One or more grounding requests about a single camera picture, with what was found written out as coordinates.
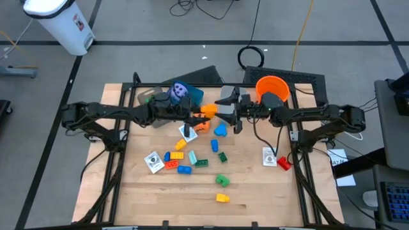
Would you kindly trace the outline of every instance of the white trash can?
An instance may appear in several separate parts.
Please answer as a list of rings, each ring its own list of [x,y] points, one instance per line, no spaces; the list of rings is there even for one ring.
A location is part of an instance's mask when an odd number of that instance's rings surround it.
[[[75,0],[27,0],[24,12],[37,19],[70,54],[85,55],[95,39]]]

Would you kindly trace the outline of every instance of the computer keyboard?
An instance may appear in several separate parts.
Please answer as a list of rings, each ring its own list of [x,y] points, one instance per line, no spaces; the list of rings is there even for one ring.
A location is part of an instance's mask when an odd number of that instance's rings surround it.
[[[381,182],[381,189],[389,220],[409,223],[409,184]]]

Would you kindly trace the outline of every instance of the wooden board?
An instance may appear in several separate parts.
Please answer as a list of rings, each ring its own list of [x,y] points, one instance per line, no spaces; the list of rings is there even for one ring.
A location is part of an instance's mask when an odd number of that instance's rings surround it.
[[[312,92],[311,85],[299,86]],[[101,102],[117,105],[121,84],[106,84]],[[137,94],[146,91],[138,88]],[[203,88],[203,104],[213,103],[220,97],[220,88]],[[254,89],[248,88],[252,100],[256,99]],[[312,95],[297,94],[300,107],[314,107]],[[113,120],[98,121],[112,128]],[[185,154],[194,150],[198,159],[208,159],[209,167],[196,169],[192,175],[180,175],[176,169],[162,169],[152,174],[145,164],[144,157],[157,151],[161,157],[182,136],[178,127],[182,123],[169,123],[154,129],[141,128],[131,124],[125,166],[122,175],[115,224],[158,226],[169,220],[172,226],[249,226],[257,221],[260,226],[302,226],[297,186],[293,169],[284,171],[279,166],[264,167],[262,148],[266,145],[254,136],[252,124],[243,120],[243,130],[233,134],[228,128],[227,137],[216,137],[213,129],[220,123],[218,118],[211,120],[211,132],[199,137],[183,149]],[[305,129],[314,129],[318,122],[304,123]],[[277,145],[278,128],[267,120],[257,123],[258,134],[272,146]],[[219,140],[219,151],[223,151],[228,162],[222,164],[217,154],[212,152],[210,140]],[[317,148],[326,151],[324,144]],[[104,148],[102,143],[91,144],[88,161]],[[278,157],[290,152],[287,128],[283,128]],[[79,220],[99,196],[104,179],[108,154],[91,164],[84,173],[80,187],[73,221]],[[328,157],[317,152],[310,154],[316,190],[327,208],[343,222],[341,207],[332,176]],[[181,160],[182,165],[190,165],[189,158]],[[231,184],[222,188],[215,183],[217,174],[223,174]],[[216,193],[230,196],[230,203],[216,203]],[[109,210],[111,197],[105,210]],[[314,222],[312,212],[310,221]]]

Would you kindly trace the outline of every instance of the white card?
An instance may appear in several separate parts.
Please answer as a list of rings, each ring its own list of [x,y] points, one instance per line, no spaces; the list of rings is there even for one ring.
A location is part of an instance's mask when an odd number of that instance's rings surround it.
[[[161,170],[161,168],[165,167],[165,164],[163,163],[162,159],[160,159],[159,154],[156,151],[145,157],[145,162],[152,173],[155,173]]]
[[[332,166],[335,166],[335,165],[338,165],[338,164],[341,164],[341,163],[344,163],[344,162],[347,162],[347,161],[348,161],[348,159],[346,159],[345,150],[343,150],[343,149],[331,149],[331,150],[328,150],[328,155],[329,155],[330,158],[331,158]],[[339,187],[355,186],[355,185],[357,185],[357,184],[355,183],[355,179],[353,179],[353,175],[349,175],[349,176],[344,176],[344,177],[342,177],[342,178],[338,178],[338,179],[337,179],[337,184],[338,184]]]
[[[182,135],[182,137],[185,139],[186,142],[189,141],[193,141],[196,137],[197,137],[197,133],[194,131],[194,129],[192,127],[189,128],[189,137],[185,137],[185,125],[182,125],[181,127],[179,127],[179,131]]]
[[[277,157],[274,156],[273,151],[269,147],[263,147],[263,165],[275,167],[277,166]]]

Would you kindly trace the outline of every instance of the orange bowl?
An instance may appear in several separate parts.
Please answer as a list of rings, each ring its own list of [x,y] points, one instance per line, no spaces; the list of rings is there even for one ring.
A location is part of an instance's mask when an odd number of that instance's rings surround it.
[[[276,76],[265,76],[257,81],[256,93],[258,103],[261,101],[261,96],[267,92],[277,95],[283,102],[286,102],[289,97],[287,83]]]

